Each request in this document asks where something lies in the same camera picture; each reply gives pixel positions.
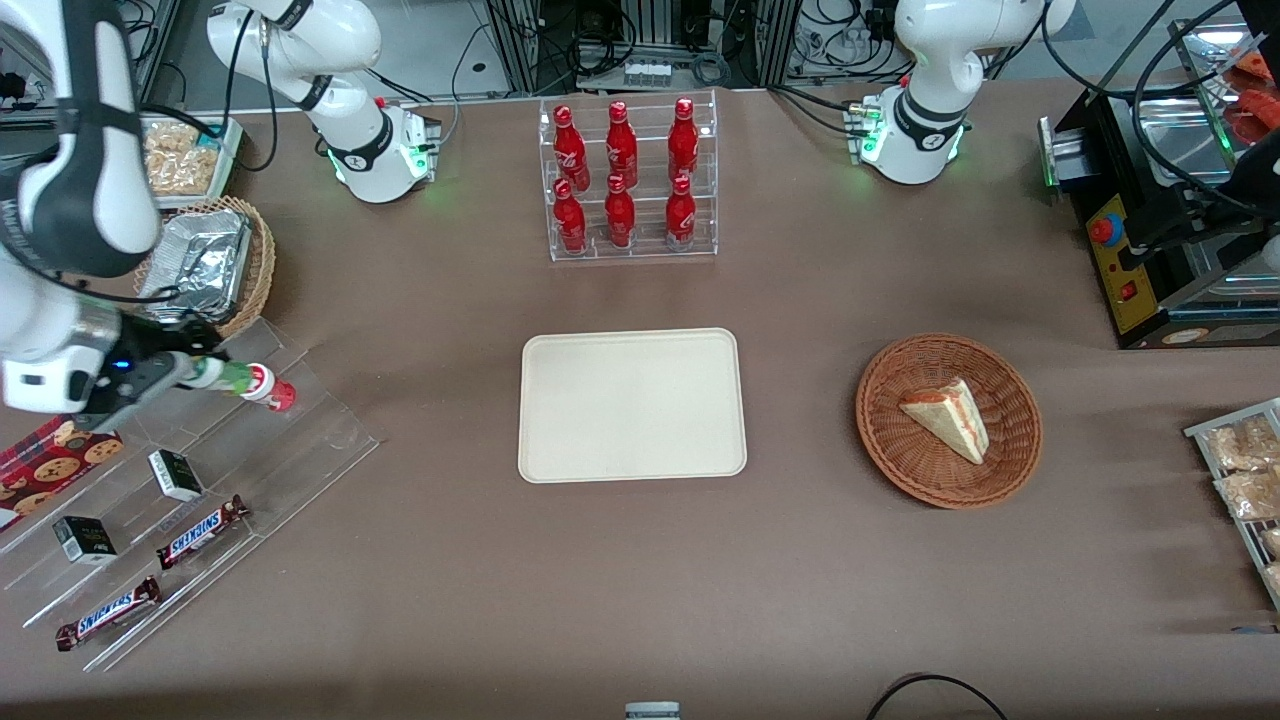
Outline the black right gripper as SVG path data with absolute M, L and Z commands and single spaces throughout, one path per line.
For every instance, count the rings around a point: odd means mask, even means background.
M 178 322 L 160 323 L 148 316 L 120 316 L 118 337 L 118 379 L 133 377 L 155 357 L 169 359 L 175 354 L 179 380 L 195 380 L 200 357 L 229 360 L 221 347 L 224 338 L 200 316 L 180 316 Z

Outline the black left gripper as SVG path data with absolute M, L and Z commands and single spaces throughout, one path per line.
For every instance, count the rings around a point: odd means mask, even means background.
M 1193 176 L 1199 205 L 1143 205 L 1123 218 L 1128 251 L 1120 264 L 1134 270 L 1169 251 L 1204 237 L 1267 234 L 1277 224 L 1277 132 L 1272 131 L 1245 150 L 1220 184 L 1204 184 Z

